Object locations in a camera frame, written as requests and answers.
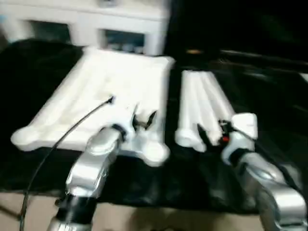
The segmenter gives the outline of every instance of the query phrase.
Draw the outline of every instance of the floor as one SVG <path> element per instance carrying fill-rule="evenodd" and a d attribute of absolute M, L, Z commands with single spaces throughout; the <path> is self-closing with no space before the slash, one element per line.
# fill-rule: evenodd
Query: floor
<path fill-rule="evenodd" d="M 0 205 L 16 213 L 23 196 L 0 193 Z M 31 198 L 25 231 L 45 231 L 56 213 L 55 198 Z M 1 231 L 18 231 L 18 222 L 0 212 Z M 238 216 L 170 208 L 133 208 L 100 204 L 93 220 L 93 231 L 150 231 L 173 227 L 183 231 L 262 231 L 258 216 Z"/>

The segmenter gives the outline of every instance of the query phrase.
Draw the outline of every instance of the black cloth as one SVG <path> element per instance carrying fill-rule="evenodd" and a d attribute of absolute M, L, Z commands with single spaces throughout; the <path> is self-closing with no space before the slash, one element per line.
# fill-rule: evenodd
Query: black cloth
<path fill-rule="evenodd" d="M 80 47 L 25 40 L 0 54 L 5 120 L 0 163 L 0 190 L 23 192 L 48 148 L 22 152 L 11 134 L 26 126 L 82 55 Z M 308 89 L 299 75 L 269 75 L 217 71 L 216 77 L 237 112 L 258 116 L 259 139 L 280 163 L 294 162 L 308 196 Z M 236 213 L 254 210 L 233 172 L 212 153 L 200 154 L 177 146 L 174 130 L 179 111 L 181 69 L 170 71 L 166 143 L 171 156 L 152 168 L 136 158 L 119 156 L 110 169 L 101 202 L 133 206 L 167 206 Z M 61 196 L 65 180 L 80 152 L 56 150 L 40 171 L 32 193 Z"/>

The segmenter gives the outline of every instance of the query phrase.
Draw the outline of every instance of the black surface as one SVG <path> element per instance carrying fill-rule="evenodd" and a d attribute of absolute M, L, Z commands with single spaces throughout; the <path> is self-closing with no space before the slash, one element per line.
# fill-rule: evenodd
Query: black surface
<path fill-rule="evenodd" d="M 6 118 L 0 163 L 0 190 L 22 192 L 48 150 L 21 152 L 11 134 L 26 126 L 82 55 L 81 48 L 37 41 L 22 41 L 0 54 Z M 253 212 L 232 171 L 213 153 L 199 154 L 173 141 L 179 110 L 181 68 L 170 73 L 166 143 L 171 157 L 152 168 L 139 159 L 118 157 L 99 199 L 115 204 Z M 280 161 L 295 163 L 308 192 L 308 83 L 299 75 L 216 72 L 237 112 L 258 116 L 259 140 Z M 65 180 L 80 152 L 57 150 L 34 183 L 32 193 L 61 196 Z"/>
<path fill-rule="evenodd" d="M 199 60 L 308 71 L 305 2 L 173 0 L 165 54 L 186 64 Z"/>

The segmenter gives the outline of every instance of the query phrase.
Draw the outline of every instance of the black band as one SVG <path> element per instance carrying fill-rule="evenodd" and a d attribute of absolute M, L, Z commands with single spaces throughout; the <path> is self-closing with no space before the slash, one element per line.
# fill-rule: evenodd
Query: black band
<path fill-rule="evenodd" d="M 236 149 L 229 157 L 229 161 L 233 167 L 237 167 L 240 159 L 246 153 L 250 153 L 251 151 L 246 148 L 238 148 Z"/>
<path fill-rule="evenodd" d="M 125 141 L 125 138 L 126 138 L 126 131 L 124 130 L 124 128 L 122 128 L 119 124 L 113 124 L 112 125 L 112 128 L 118 130 L 121 135 L 122 135 L 122 139 Z"/>
<path fill-rule="evenodd" d="M 91 224 L 96 205 L 95 198 L 69 194 L 58 204 L 56 218 L 64 223 Z"/>

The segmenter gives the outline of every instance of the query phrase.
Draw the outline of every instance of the white cabinet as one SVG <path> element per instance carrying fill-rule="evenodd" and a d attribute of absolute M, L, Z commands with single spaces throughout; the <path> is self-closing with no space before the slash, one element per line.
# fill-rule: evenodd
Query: white cabinet
<path fill-rule="evenodd" d="M 165 40 L 167 10 L 162 5 L 144 6 L 140 2 L 119 0 L 117 6 L 99 8 L 95 1 L 90 0 L 2 0 L 1 23 L 10 42 L 35 37 L 37 30 L 34 30 L 32 21 L 49 22 L 61 24 L 61 27 L 67 25 L 69 41 L 74 45 L 123 47 L 125 50 L 135 45 L 130 43 L 136 34 L 144 38 L 143 47 L 139 49 L 147 55 L 159 55 Z M 113 31 L 113 34 L 118 31 L 123 41 L 108 46 L 106 31 Z"/>

